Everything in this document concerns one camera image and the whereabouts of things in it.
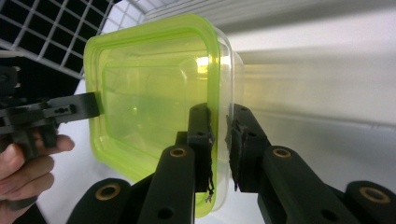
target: clear plastic container body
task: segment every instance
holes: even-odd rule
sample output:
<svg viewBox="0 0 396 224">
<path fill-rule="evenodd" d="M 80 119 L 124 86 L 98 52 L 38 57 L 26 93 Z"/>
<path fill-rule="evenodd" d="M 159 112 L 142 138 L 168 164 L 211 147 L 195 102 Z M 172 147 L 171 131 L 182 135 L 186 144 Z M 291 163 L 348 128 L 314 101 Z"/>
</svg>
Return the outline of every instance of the clear plastic container body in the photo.
<svg viewBox="0 0 396 224">
<path fill-rule="evenodd" d="M 207 103 L 216 207 L 228 185 L 227 117 L 233 105 L 233 52 L 206 20 L 182 15 L 90 39 L 87 91 L 102 115 L 90 119 L 92 150 L 134 182 L 152 174 L 163 150 L 187 131 L 192 106 Z M 208 193 L 196 194 L 196 216 L 209 213 Z"/>
</svg>

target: green lid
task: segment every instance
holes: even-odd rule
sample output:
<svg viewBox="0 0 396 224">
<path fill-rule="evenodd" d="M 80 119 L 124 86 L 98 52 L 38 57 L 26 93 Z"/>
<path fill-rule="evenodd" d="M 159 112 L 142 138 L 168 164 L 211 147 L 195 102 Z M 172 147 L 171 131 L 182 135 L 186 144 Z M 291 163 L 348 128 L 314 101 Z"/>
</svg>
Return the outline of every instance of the green lid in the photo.
<svg viewBox="0 0 396 224">
<path fill-rule="evenodd" d="M 216 186 L 219 145 L 226 150 L 219 124 L 226 127 L 233 75 L 227 65 L 230 55 L 225 55 L 230 49 L 218 34 L 205 19 L 188 14 L 88 41 L 84 53 L 87 91 L 97 93 L 102 112 L 90 119 L 92 150 L 99 161 L 139 181 L 155 171 L 162 151 L 175 143 L 177 132 L 187 131 L 190 108 L 207 103 L 217 139 L 212 148 L 215 196 L 225 190 Z M 227 99 L 220 103 L 219 98 Z M 205 202 L 207 196 L 196 195 L 197 217 L 213 208 L 214 202 Z"/>
</svg>

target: white surface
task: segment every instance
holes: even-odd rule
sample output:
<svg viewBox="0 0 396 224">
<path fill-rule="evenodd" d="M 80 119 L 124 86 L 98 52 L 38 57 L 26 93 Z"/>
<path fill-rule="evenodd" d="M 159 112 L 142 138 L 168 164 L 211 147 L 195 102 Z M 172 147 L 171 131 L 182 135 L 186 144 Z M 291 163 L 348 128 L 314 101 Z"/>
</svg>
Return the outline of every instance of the white surface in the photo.
<svg viewBox="0 0 396 224">
<path fill-rule="evenodd" d="M 247 65 L 242 104 L 273 144 L 295 149 L 341 190 L 366 179 L 396 191 L 394 24 L 390 8 L 228 36 Z M 49 223 L 64 223 L 93 183 L 117 177 L 92 157 L 87 121 L 60 132 L 77 146 L 55 156 L 55 185 L 39 199 Z M 262 222 L 257 196 L 230 186 L 226 204 L 196 223 Z"/>
</svg>

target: metal grid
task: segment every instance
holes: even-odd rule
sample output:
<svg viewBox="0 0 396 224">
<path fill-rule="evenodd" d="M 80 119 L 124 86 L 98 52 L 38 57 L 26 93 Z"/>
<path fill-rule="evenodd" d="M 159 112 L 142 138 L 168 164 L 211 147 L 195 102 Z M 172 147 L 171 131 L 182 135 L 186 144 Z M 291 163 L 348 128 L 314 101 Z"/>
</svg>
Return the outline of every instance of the metal grid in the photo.
<svg viewBox="0 0 396 224">
<path fill-rule="evenodd" d="M 2 0 L 0 48 L 82 79 L 83 51 L 90 37 L 135 26 L 147 12 L 174 2 Z"/>
</svg>

